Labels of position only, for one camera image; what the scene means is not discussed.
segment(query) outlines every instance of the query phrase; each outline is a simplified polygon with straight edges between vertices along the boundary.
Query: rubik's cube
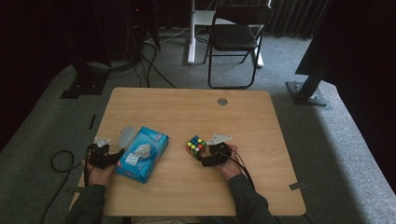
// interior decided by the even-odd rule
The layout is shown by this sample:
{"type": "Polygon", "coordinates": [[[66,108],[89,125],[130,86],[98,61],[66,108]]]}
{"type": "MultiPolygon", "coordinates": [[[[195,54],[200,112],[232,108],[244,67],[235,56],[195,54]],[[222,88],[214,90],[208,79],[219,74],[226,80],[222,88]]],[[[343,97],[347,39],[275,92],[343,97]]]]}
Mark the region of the rubik's cube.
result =
{"type": "Polygon", "coordinates": [[[206,141],[195,135],[186,146],[187,152],[195,159],[200,160],[202,153],[205,152],[206,141]]]}

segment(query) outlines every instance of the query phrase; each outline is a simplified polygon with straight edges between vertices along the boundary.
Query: hand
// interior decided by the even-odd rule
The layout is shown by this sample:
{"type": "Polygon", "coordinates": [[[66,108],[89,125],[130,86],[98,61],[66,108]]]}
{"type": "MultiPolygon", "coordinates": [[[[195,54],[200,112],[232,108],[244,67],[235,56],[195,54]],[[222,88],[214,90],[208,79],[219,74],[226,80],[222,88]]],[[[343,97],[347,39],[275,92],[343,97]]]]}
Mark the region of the hand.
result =
{"type": "MultiPolygon", "coordinates": [[[[85,167],[85,160],[81,162],[82,166],[85,167]]],[[[87,172],[88,172],[88,185],[103,185],[108,186],[110,182],[110,177],[113,174],[116,165],[108,166],[105,170],[101,170],[97,167],[93,167],[88,162],[87,172]]]]}
{"type": "MultiPolygon", "coordinates": [[[[235,154],[235,152],[237,150],[237,146],[228,145],[228,144],[227,144],[227,146],[233,151],[233,153],[231,154],[231,158],[233,158],[235,161],[239,162],[239,159],[238,159],[238,157],[236,157],[236,154],[235,154]]],[[[235,175],[242,174],[241,167],[232,160],[227,160],[224,164],[217,165],[214,167],[217,170],[219,170],[227,180],[231,179],[235,175]]]]}

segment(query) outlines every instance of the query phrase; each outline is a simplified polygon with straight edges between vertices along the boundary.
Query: person's arm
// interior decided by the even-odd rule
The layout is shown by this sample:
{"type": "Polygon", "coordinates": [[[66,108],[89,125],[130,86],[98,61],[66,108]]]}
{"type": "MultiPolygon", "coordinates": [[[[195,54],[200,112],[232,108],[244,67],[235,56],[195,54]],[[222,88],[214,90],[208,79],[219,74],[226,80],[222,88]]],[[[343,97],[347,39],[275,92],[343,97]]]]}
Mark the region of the person's arm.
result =
{"type": "MultiPolygon", "coordinates": [[[[236,146],[229,145],[229,147],[233,151],[237,150],[236,146]]],[[[232,158],[239,161],[235,152],[232,158]]],[[[216,169],[228,180],[235,203],[236,217],[240,223],[276,223],[268,211],[267,200],[253,189],[239,165],[227,160],[224,164],[216,166],[216,169]]]]}
{"type": "Polygon", "coordinates": [[[89,186],[85,187],[79,194],[78,199],[67,214],[64,224],[93,224],[101,218],[106,202],[106,187],[114,168],[115,166],[112,165],[105,170],[101,170],[87,164],[87,169],[90,171],[88,176],[89,186]]]}

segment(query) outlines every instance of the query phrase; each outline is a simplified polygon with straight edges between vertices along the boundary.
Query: wooden table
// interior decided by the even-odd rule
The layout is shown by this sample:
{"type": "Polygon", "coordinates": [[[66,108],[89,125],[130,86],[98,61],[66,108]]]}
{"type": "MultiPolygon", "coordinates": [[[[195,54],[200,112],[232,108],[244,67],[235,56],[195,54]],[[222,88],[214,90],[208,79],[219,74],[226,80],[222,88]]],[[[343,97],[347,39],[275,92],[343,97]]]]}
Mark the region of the wooden table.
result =
{"type": "Polygon", "coordinates": [[[266,91],[116,88],[97,136],[119,151],[123,127],[146,126],[169,135],[169,145],[147,184],[113,175],[106,193],[106,216],[234,216],[227,182],[203,167],[185,149],[195,135],[208,141],[227,134],[238,146],[256,190],[274,216],[299,216],[305,206],[271,97],[266,91]],[[226,100],[220,105],[218,100],[226,100]]]}

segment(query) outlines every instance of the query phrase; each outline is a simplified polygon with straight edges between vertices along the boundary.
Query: sleeve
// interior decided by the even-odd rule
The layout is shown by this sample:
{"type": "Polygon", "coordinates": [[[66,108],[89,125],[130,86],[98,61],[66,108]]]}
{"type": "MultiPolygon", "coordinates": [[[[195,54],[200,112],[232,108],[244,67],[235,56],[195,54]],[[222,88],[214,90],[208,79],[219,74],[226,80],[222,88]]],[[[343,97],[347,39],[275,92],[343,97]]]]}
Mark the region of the sleeve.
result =
{"type": "Polygon", "coordinates": [[[64,224],[93,224],[102,215],[105,206],[106,187],[103,185],[90,185],[78,196],[64,224]]]}
{"type": "Polygon", "coordinates": [[[236,217],[240,223],[277,223],[268,211],[267,200],[250,186],[245,175],[234,176],[228,184],[235,203],[236,217]]]}

